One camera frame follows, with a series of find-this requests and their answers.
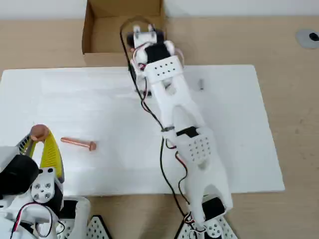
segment gray object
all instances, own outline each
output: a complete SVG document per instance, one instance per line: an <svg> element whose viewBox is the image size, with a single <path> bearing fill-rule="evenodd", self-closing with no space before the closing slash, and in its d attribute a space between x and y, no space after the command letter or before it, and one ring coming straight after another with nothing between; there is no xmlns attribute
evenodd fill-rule
<svg viewBox="0 0 319 239"><path fill-rule="evenodd" d="M311 29L301 29L296 33L296 39L303 48L319 48L319 32Z"/></svg>

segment mounting hole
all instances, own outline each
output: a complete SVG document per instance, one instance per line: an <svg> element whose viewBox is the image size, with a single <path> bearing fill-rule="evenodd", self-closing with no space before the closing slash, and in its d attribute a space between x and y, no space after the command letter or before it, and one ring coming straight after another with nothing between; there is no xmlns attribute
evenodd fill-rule
<svg viewBox="0 0 319 239"><path fill-rule="evenodd" d="M309 37L312 41L319 41L319 36L316 33L310 33Z"/></svg>

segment black cable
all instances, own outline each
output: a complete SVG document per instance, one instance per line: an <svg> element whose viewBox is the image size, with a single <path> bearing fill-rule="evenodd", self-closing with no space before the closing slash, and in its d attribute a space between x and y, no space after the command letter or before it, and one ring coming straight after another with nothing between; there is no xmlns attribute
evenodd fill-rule
<svg viewBox="0 0 319 239"><path fill-rule="evenodd" d="M121 39L121 43L122 43L122 47L123 47L123 50L124 50L124 53L125 53L125 57L126 57L126 61L127 61L127 64L128 64L128 68L129 68L129 72L130 72L130 75L131 75L131 78L133 80L133 84L135 86L135 89L141 99L141 104L142 104L142 107L143 109L148 112L149 114L151 114L151 116L157 121L157 123L160 125L161 129L163 129L163 125L162 123L160 122L160 120L157 118L157 116L151 111L151 109L149 108L149 106L145 103L144 99L143 99L143 96L137 86L137 80L136 80L136 76L133 72L133 68L132 68L132 65L130 63L130 59L129 59L129 55L128 55L128 52L126 50L126 47L125 47L125 43L124 43L124 39L123 39L123 29L126 25L128 25L129 23L131 22L134 22L134 21L141 21L141 22L145 22L147 24L150 24L151 25L151 22L149 22L146 18L142 17L142 16L136 16L136 17L133 17L133 18L129 18L127 19L123 24L122 26L120 27L120 39Z"/></svg>
<svg viewBox="0 0 319 239"><path fill-rule="evenodd" d="M41 237L41 238L47 238L49 235L50 235L50 233L51 233L51 231L52 231L52 227L53 227L53 215L52 215L52 213L51 213L51 211L50 211L50 209L47 207L47 206L44 206L47 210L48 210L48 212L50 213L50 216L51 216L51 225L50 225L50 229L49 229L49 231L48 231L48 233L44 236L44 235L41 235L40 233L39 233L39 231L38 231L38 223L36 223L35 224L35 230L36 230L36 232L38 233L38 235L39 235L39 237Z"/></svg>
<svg viewBox="0 0 319 239"><path fill-rule="evenodd" d="M63 229L62 229L62 231L60 231L59 233L57 233L57 235L61 234L61 233L64 232L64 230L65 230L65 225L64 225L62 222L60 222L60 221L58 221L58 223L63 226Z"/></svg>
<svg viewBox="0 0 319 239"><path fill-rule="evenodd" d="M178 199L176 197L176 193L175 193L175 190L174 188L172 187L172 185L170 184L169 180L167 179L165 173L164 173L164 168L163 168L163 148L164 148L164 138L162 137L161 138L161 145L160 145L160 153L159 153L159 161L160 161L160 170L161 170L161 173L166 181L166 183L168 184L168 186L170 187L171 189L171 192L173 193L173 197L175 199L175 202L176 202L176 205L180 211L180 213L183 215L183 218L186 216L186 214L183 212L183 209L181 208L179 202L178 202Z"/></svg>
<svg viewBox="0 0 319 239"><path fill-rule="evenodd" d="M181 190L181 188L180 188L181 182L188 176L188 169L187 169L185 163L179 158L179 156L178 156L178 151L176 151L176 153L175 153L175 158L181 163L181 165L183 165L183 167L184 167L184 169L185 169L185 172L186 172L186 173L185 173L185 176L182 177L182 178L179 180L179 182L178 182L178 189L179 189L179 192L180 192L181 196L182 196L182 197L185 199L185 201L190 205L189 200L186 198L186 196L183 194L183 192L182 192L182 190Z"/></svg>

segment cardboard box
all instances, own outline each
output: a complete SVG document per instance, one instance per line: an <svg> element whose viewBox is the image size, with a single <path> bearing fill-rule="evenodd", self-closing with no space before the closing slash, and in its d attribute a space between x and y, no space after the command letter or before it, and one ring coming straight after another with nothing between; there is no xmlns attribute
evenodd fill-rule
<svg viewBox="0 0 319 239"><path fill-rule="evenodd" d="M126 66L120 40L120 27L131 17L141 15L165 31L165 13L162 0L88 0L82 35L82 52L88 66ZM147 25L141 22L129 24L123 30L133 31L138 24L142 30Z"/></svg>

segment white robotic arm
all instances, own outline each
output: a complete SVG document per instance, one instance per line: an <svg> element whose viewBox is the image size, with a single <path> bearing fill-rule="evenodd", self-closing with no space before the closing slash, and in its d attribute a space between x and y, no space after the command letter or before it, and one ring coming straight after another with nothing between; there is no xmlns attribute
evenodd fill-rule
<svg viewBox="0 0 319 239"><path fill-rule="evenodd" d="M147 80L152 96L158 103L163 137L176 145L188 168L185 179L185 190L190 202L188 207L200 226L205 221L224 215L233 207L227 175L218 154L214 133L205 124L190 96L183 66L175 55L173 43L155 42L155 35L150 26L149 32L134 32L135 51L131 65L137 84ZM209 201L215 212L205 213L203 206Z"/></svg>

